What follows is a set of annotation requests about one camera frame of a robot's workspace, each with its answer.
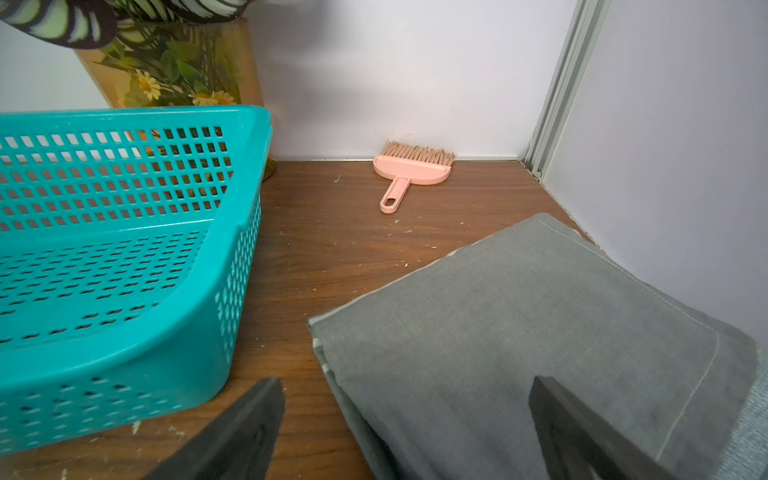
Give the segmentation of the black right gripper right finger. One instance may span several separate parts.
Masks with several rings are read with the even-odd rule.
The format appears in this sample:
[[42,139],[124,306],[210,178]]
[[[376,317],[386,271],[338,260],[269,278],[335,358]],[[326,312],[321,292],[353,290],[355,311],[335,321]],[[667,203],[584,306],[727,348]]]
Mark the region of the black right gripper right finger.
[[529,393],[551,479],[673,479],[556,379],[537,376]]

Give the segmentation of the light grey pillowcase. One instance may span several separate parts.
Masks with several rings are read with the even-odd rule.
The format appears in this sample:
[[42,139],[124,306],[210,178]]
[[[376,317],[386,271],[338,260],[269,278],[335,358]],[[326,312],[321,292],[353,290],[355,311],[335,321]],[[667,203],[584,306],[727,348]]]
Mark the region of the light grey pillowcase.
[[543,479],[551,376],[682,479],[767,475],[767,356],[539,214],[311,319],[379,479]]

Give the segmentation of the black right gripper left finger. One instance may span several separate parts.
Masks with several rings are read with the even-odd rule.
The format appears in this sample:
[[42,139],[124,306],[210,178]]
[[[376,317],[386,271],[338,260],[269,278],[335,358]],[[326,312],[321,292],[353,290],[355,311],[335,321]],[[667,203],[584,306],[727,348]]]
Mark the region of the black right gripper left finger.
[[263,379],[146,477],[264,479],[284,412],[280,379]]

